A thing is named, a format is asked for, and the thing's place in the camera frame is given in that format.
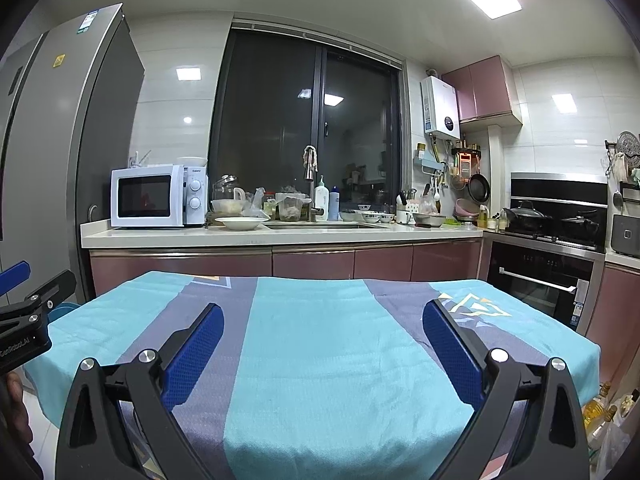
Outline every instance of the oven door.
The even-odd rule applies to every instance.
[[[576,330],[591,271],[576,258],[493,244],[488,283]],[[572,266],[572,260],[580,263]]]
[[[181,227],[182,166],[129,168],[111,172],[111,225]]]

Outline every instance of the blue bottle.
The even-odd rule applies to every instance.
[[[337,220],[340,211],[340,192],[337,186],[333,186],[329,193],[329,220]]]

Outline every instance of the oven handle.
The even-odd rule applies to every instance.
[[[563,292],[568,292],[569,294],[575,294],[577,290],[576,286],[562,286],[556,285],[555,283],[543,282],[542,280],[537,280],[536,278],[530,278],[529,276],[523,276],[522,274],[516,274],[515,272],[509,272],[508,270],[504,270],[504,267],[500,267],[500,274],[504,274],[505,276],[513,276],[514,278],[519,278],[521,280],[525,280],[526,282],[537,283],[539,285],[550,286],[551,288],[556,288],[557,290],[562,290]]]

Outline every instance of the faucet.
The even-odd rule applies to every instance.
[[[306,221],[315,222],[316,215],[323,215],[324,209],[321,207],[314,207],[314,192],[316,190],[316,172],[318,171],[318,153],[314,146],[307,146],[305,153],[302,155],[302,160],[305,163],[305,180],[309,181],[309,197],[311,202],[306,210]]]

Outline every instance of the blue gripper pad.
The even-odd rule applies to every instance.
[[[9,267],[5,272],[0,274],[0,296],[28,280],[30,274],[31,267],[27,262],[20,262],[13,267]]]
[[[191,395],[225,328],[222,309],[215,305],[164,370],[162,404],[171,411]]]
[[[482,368],[434,300],[424,306],[422,328],[460,400],[479,410],[485,397]]]

